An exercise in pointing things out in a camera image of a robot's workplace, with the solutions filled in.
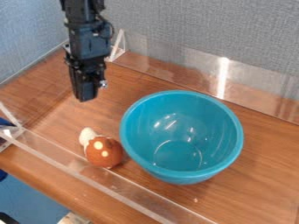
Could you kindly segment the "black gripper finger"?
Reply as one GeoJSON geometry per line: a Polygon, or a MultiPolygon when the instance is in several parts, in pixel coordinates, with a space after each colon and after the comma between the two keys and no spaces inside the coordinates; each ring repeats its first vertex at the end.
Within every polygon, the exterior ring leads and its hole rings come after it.
{"type": "Polygon", "coordinates": [[[98,95],[98,89],[108,85],[105,79],[105,70],[98,69],[96,72],[88,75],[88,84],[85,89],[85,100],[94,99],[98,95]]]}
{"type": "Polygon", "coordinates": [[[74,97],[80,102],[84,102],[86,100],[84,91],[84,80],[81,79],[80,71],[76,70],[73,67],[69,68],[69,79],[74,97]]]}

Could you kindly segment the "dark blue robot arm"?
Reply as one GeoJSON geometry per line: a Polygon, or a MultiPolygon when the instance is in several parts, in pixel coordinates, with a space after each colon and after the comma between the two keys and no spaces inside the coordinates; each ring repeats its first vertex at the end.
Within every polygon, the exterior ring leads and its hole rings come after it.
{"type": "Polygon", "coordinates": [[[69,41],[64,45],[72,92],[80,102],[97,97],[106,86],[105,58],[110,54],[113,25],[102,18],[104,0],[60,0],[69,41]]]}

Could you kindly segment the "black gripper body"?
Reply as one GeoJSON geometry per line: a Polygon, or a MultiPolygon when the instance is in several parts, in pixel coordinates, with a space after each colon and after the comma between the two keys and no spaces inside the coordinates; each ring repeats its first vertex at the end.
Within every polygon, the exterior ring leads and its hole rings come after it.
{"type": "Polygon", "coordinates": [[[65,52],[65,63],[78,72],[93,73],[105,68],[105,57],[110,54],[113,26],[108,21],[93,23],[70,23],[64,25],[69,32],[69,46],[65,52]]]}

